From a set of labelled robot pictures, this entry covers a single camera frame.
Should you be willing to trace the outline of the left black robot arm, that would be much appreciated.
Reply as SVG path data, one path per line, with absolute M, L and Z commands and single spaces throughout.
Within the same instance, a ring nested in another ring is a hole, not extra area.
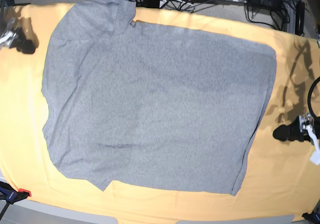
M 294 116 L 288 124 L 281 124 L 272 133 L 281 142 L 310 142 L 313 146 L 320 140 L 320 79 L 311 84 L 306 97 L 306 111 Z

